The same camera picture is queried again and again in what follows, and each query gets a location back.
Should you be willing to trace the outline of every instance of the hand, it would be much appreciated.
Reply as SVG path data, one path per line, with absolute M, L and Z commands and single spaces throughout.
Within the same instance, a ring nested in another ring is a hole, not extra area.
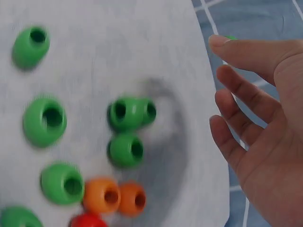
M 235 171 L 243 191 L 274 227 L 303 226 L 303 41 L 241 41 L 211 36 L 212 51 L 228 64 L 257 73 L 276 86 L 280 102 L 230 66 L 217 70 L 226 89 L 215 101 L 223 117 L 212 116 L 215 143 Z M 254 124 L 232 93 L 268 125 Z M 249 146 L 233 138 L 229 124 Z

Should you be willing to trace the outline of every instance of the fingernail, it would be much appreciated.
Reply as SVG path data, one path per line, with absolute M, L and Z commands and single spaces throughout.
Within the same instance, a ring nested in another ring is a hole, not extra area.
M 209 118 L 209 121 L 211 121 L 212 119 L 216 118 L 218 115 L 213 115 Z
M 208 39 L 208 43 L 211 46 L 221 47 L 230 40 L 231 40 L 230 38 L 227 38 L 222 35 L 211 35 Z

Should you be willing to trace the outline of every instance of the blue bedsheet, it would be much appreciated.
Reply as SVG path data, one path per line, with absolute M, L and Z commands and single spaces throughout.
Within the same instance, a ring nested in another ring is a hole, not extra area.
M 303 0 L 192 0 L 206 45 L 212 34 L 232 35 L 238 39 L 302 39 Z M 213 74 L 222 65 L 208 48 Z M 256 74 L 239 70 L 241 75 L 274 98 L 278 93 Z M 217 89 L 222 84 L 214 77 Z M 266 124 L 241 101 L 240 108 L 257 124 Z M 230 218 L 226 227 L 269 227 L 241 191 L 235 173 L 230 169 Z

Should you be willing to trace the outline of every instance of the plastic bead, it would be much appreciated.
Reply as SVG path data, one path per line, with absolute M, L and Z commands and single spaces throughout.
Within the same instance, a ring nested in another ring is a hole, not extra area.
M 39 97 L 23 115 L 23 130 L 27 139 L 35 146 L 45 148 L 55 143 L 66 129 L 65 110 L 52 97 Z
M 133 167 L 143 160 L 143 145 L 140 139 L 130 133 L 119 134 L 108 145 L 112 163 L 119 167 Z
M 95 178 L 85 185 L 83 205 L 94 214 L 115 212 L 120 204 L 118 185 L 109 178 Z
M 120 186 L 121 202 L 119 211 L 130 217 L 139 215 L 145 208 L 146 195 L 144 189 L 136 183 L 125 183 Z
M 12 58 L 21 69 L 35 67 L 45 56 L 50 46 L 47 31 L 40 26 L 28 27 L 16 38 Z
M 55 163 L 41 173 L 41 188 L 45 197 L 59 205 L 81 202 L 84 181 L 77 167 Z
M 235 36 L 232 36 L 232 35 L 227 35 L 225 36 L 226 38 L 229 38 L 231 40 L 237 40 L 237 38 Z
M 152 123 L 157 112 L 147 98 L 122 97 L 109 108 L 109 123 L 116 131 L 132 131 Z
M 71 221 L 71 227 L 107 227 L 107 224 L 94 214 L 81 214 Z
M 29 209 L 21 206 L 5 208 L 1 213 L 1 227 L 43 227 L 41 221 Z

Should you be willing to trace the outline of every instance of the white paper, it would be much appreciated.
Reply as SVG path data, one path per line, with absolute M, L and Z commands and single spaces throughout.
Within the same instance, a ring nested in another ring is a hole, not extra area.
M 27 25 L 44 25 L 51 46 L 21 72 L 11 48 Z M 137 180 L 147 207 L 136 219 L 106 216 L 111 227 L 223 227 L 229 216 L 228 168 L 209 130 L 218 113 L 212 72 L 190 0 L 2 0 L 0 2 L 0 208 L 21 204 L 44 227 L 66 227 L 79 204 L 56 206 L 42 195 L 41 170 L 77 164 L 87 180 Z M 47 149 L 24 139 L 22 115 L 38 94 L 58 97 L 67 113 L 63 138 Z M 158 116 L 139 132 L 139 168 L 113 168 L 107 105 L 122 94 L 150 96 Z

